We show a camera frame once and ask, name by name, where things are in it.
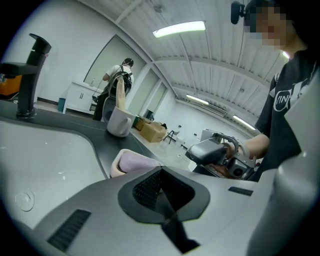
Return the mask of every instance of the logo on shirt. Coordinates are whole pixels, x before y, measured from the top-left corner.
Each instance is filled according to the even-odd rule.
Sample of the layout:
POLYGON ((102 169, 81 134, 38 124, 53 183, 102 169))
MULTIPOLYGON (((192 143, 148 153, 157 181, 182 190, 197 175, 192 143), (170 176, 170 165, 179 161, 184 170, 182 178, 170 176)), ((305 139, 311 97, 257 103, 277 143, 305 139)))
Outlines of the logo on shirt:
MULTIPOLYGON (((291 88, 290 90, 278 91, 274 97, 273 109, 277 112, 283 111, 285 109, 290 109, 290 107, 293 106, 307 90, 308 82, 309 79, 307 78, 304 81, 294 83, 293 88, 291 88)), ((275 94, 275 89, 276 88, 274 88, 270 92, 271 96, 275 94)))

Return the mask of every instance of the man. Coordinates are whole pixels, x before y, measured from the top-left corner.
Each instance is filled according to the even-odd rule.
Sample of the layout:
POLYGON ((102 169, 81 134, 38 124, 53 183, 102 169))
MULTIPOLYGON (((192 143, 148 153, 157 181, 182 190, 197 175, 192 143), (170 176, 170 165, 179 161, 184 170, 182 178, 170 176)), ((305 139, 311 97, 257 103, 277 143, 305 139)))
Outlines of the man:
POLYGON ((131 86, 134 83, 134 75, 131 72, 131 68, 134 65, 134 60, 132 58, 126 58, 121 65, 114 65, 110 70, 105 72, 102 80, 107 81, 108 85, 104 88, 101 95, 98 97, 97 105, 93 114, 93 120, 100 121, 103 114, 104 103, 106 99, 109 97, 110 86, 114 86, 117 84, 117 76, 119 74, 125 74, 124 77, 124 85, 125 85, 125 95, 128 94, 131 86))
MULTIPOLYGON (((269 95, 255 125, 262 134, 244 142, 251 158, 264 158, 250 178, 252 181, 259 181, 264 171, 278 168, 284 160, 301 152, 285 114, 308 89, 309 81, 319 67, 319 52, 316 41, 310 37, 312 33, 308 31, 313 24, 305 23, 308 19, 302 17, 300 8, 292 1, 284 0, 252 0, 245 8, 244 25, 250 32, 260 33, 269 45, 290 56, 289 62, 272 79, 269 95)), ((232 156, 233 145, 226 143, 225 147, 227 156, 232 156)), ((213 167, 228 177, 224 166, 213 167)))

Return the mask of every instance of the black t-shirt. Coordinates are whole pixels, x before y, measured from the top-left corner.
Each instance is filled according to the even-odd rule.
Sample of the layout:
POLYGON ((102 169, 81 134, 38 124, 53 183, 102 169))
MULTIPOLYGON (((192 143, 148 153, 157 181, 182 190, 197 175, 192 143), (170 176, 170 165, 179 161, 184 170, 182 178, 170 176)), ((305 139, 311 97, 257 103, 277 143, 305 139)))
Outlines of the black t-shirt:
POLYGON ((280 74, 272 79, 269 95, 255 125, 268 136, 269 147, 259 169, 250 180, 258 181, 264 171, 278 168, 284 160, 301 152, 285 119, 285 113, 308 89, 309 81, 318 66, 319 63, 310 50, 298 51, 283 66, 280 74))

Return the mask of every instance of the drain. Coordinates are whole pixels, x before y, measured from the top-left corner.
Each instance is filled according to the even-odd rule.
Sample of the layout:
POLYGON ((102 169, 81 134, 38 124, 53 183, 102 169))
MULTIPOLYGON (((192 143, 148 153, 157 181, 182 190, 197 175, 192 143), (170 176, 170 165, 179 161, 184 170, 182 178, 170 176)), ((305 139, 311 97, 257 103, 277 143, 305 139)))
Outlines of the drain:
POLYGON ((24 212, 29 212, 35 204, 35 196, 30 189, 18 192, 14 200, 18 207, 24 212))

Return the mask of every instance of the cardboard box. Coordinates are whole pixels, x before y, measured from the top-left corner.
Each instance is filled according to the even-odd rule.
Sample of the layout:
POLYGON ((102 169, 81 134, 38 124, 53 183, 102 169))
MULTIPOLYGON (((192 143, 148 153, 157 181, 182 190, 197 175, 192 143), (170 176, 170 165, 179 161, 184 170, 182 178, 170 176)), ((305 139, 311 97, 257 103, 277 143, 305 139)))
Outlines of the cardboard box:
POLYGON ((135 124, 134 127, 135 127, 138 131, 141 131, 145 124, 151 124, 151 123, 152 123, 151 120, 139 116, 139 120, 138 120, 138 122, 136 122, 136 124, 135 124))
POLYGON ((160 142, 167 130, 159 122, 145 123, 140 134, 148 142, 160 142))

